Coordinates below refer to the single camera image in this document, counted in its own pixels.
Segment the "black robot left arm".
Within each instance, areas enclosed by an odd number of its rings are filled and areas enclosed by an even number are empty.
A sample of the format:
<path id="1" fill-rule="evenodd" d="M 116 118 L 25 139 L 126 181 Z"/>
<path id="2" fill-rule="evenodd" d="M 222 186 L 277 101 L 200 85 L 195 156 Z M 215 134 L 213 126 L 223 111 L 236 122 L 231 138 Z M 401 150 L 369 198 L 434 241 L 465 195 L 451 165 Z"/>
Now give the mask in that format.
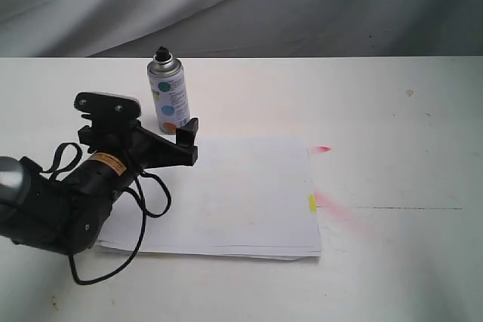
<path id="1" fill-rule="evenodd" d="M 64 255 L 90 248 L 124 190 L 148 169 L 192 166 L 198 157 L 198 119 L 176 129 L 171 142 L 138 120 L 94 121 L 78 131 L 90 157 L 66 167 L 54 155 L 49 170 L 33 160 L 1 158 L 1 235 L 15 244 Z"/>

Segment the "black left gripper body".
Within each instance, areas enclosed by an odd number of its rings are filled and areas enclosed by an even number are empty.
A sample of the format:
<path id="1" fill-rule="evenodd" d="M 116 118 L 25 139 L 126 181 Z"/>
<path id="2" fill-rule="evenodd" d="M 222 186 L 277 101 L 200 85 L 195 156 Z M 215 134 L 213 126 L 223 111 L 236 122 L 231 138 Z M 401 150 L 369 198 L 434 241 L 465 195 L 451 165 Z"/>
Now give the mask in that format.
<path id="1" fill-rule="evenodd" d="M 105 152 L 125 161 L 136 170 L 177 166 L 174 144 L 143 128 L 139 121 L 116 130 L 84 126 L 78 139 L 88 153 Z"/>

